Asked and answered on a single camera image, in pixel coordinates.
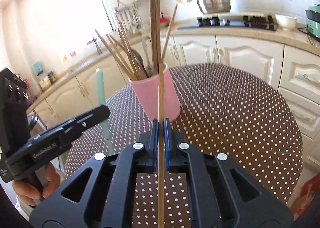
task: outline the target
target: cabinet door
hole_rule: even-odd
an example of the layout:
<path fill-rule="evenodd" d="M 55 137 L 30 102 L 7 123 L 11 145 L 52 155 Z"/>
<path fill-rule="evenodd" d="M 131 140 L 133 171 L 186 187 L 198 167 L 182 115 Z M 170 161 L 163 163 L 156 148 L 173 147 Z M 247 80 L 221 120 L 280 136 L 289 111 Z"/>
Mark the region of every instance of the cabinet door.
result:
<path fill-rule="evenodd" d="M 47 128 L 53 127 L 60 122 L 57 114 L 49 106 L 46 100 L 43 100 L 41 103 L 39 103 L 39 105 L 35 108 L 35 112 L 39 115 L 44 124 L 46 124 Z"/>
<path fill-rule="evenodd" d="M 278 89 L 283 44 L 243 37 L 217 36 L 216 38 L 222 64 L 252 73 Z"/>
<path fill-rule="evenodd" d="M 79 73 L 76 78 L 94 106 L 98 106 L 97 68 L 103 71 L 103 85 L 106 99 L 126 85 L 113 57 L 106 58 L 86 69 L 84 72 Z"/>
<path fill-rule="evenodd" d="M 46 100 L 62 121 L 93 108 L 75 77 L 59 87 Z"/>
<path fill-rule="evenodd" d="M 320 105 L 281 87 L 278 92 L 285 98 L 301 133 L 314 138 L 320 131 Z"/>
<path fill-rule="evenodd" d="M 303 161 L 320 169 L 320 133 L 303 152 Z"/>
<path fill-rule="evenodd" d="M 148 58 L 149 58 L 150 63 L 152 64 L 152 46 L 151 46 L 150 38 L 146 39 L 146 43 L 147 43 Z M 143 51 L 142 42 L 132 45 L 131 48 L 136 50 L 141 55 L 141 57 L 143 59 L 143 65 L 144 65 L 145 69 L 148 71 L 148 60 L 147 60 L 147 56 L 145 55 L 145 53 Z M 124 57 L 127 64 L 129 65 L 129 67 L 131 68 L 131 65 L 130 65 L 130 62 L 128 60 L 126 53 L 124 51 L 122 51 L 121 54 Z M 127 84 L 129 84 L 128 76 L 126 75 L 126 73 L 121 68 L 120 68 L 120 71 L 123 75 L 125 82 Z"/>
<path fill-rule="evenodd" d="M 165 43 L 166 37 L 161 37 L 161 54 L 163 51 L 164 43 Z M 167 50 L 165 52 L 164 61 L 165 64 L 167 64 L 169 67 L 179 66 L 181 65 L 179 60 L 178 51 L 176 48 L 176 45 L 174 43 L 173 37 L 169 38 Z"/>
<path fill-rule="evenodd" d="M 286 45 L 280 86 L 320 104 L 320 57 Z"/>
<path fill-rule="evenodd" d="M 214 36 L 175 36 L 174 42 L 176 43 L 179 60 L 182 65 L 219 62 Z"/>

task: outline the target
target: polka dot tablecloth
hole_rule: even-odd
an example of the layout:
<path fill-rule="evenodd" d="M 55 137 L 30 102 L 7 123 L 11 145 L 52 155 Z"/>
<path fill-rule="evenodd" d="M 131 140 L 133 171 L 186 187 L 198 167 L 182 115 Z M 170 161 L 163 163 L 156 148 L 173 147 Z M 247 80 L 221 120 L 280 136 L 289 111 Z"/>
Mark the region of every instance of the polka dot tablecloth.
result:
<path fill-rule="evenodd" d="M 171 123 L 203 153 L 226 153 L 281 202 L 290 198 L 302 170 L 302 139 L 283 97 L 244 71 L 218 64 L 171 68 L 181 113 Z M 116 153 L 151 129 L 132 88 L 106 100 Z M 107 152 L 100 126 L 73 143 L 66 161 L 71 175 L 96 152 Z M 156 175 L 137 177 L 132 227 L 157 227 Z M 190 226 L 184 174 L 165 176 L 165 227 Z"/>

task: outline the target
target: pink cup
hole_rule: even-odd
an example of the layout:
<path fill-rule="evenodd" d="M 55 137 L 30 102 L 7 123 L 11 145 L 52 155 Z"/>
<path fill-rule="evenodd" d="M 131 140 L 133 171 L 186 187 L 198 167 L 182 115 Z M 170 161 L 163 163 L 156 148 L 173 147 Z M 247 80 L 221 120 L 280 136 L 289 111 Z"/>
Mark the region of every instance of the pink cup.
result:
<path fill-rule="evenodd" d="M 174 121 L 180 114 L 179 99 L 174 88 L 170 70 L 164 65 L 164 118 Z M 158 75 L 150 78 L 131 81 L 132 89 L 136 94 L 141 107 L 150 121 L 158 118 Z"/>

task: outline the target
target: kitchen countertop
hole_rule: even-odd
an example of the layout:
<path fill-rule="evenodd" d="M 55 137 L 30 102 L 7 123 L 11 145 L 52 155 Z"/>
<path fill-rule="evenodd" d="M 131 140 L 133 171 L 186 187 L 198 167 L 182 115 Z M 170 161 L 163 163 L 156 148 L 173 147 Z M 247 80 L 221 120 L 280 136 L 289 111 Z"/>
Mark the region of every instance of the kitchen countertop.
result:
<path fill-rule="evenodd" d="M 177 30 L 178 27 L 185 26 L 191 23 L 195 23 L 196 20 L 191 19 L 188 21 L 177 22 L 172 31 L 171 35 L 228 35 L 237 37 L 247 37 L 260 40 L 266 40 L 276 43 L 282 43 L 290 45 L 295 48 L 299 48 L 315 55 L 320 56 L 320 43 L 311 38 L 313 44 L 310 43 L 308 36 L 297 29 L 294 31 L 286 31 L 279 28 L 277 31 L 268 31 L 252 28 L 235 28 L 235 27 L 203 27 L 203 28 L 193 28 Z M 167 28 L 161 29 L 161 36 L 166 35 Z M 149 38 L 150 33 L 148 31 L 142 32 L 141 36 L 135 37 L 130 40 L 130 44 L 136 44 L 143 39 Z M 53 93 L 57 88 L 65 84 L 67 81 L 72 79 L 78 73 L 85 71 L 88 67 L 100 62 L 101 60 L 110 57 L 108 51 L 104 51 L 102 55 L 97 56 L 96 54 L 91 55 L 85 62 L 78 64 L 73 70 L 67 72 L 64 76 L 59 78 L 59 80 L 39 95 L 38 99 L 28 108 L 27 113 L 30 113 L 41 101 Z"/>

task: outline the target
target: finger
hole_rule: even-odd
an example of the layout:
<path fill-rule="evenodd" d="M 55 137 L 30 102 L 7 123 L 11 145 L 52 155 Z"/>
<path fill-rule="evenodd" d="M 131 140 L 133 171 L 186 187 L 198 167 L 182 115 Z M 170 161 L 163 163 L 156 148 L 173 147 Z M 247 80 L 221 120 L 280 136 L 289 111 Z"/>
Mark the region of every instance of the finger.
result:
<path fill-rule="evenodd" d="M 19 199 L 22 202 L 24 202 L 27 205 L 30 205 L 30 206 L 35 206 L 36 205 L 35 202 L 30 197 L 19 195 L 19 194 L 17 194 L 17 196 L 19 197 Z"/>
<path fill-rule="evenodd" d="M 48 181 L 56 181 L 57 179 L 60 181 L 60 176 L 51 162 L 45 166 L 45 175 Z"/>
<path fill-rule="evenodd" d="M 60 175 L 56 172 L 56 169 L 51 163 L 46 166 L 45 173 L 48 183 L 43 189 L 42 196 L 47 198 L 60 186 Z"/>
<path fill-rule="evenodd" d="M 40 192 L 27 182 L 13 180 L 12 188 L 16 194 L 27 196 L 32 199 L 40 199 Z"/>

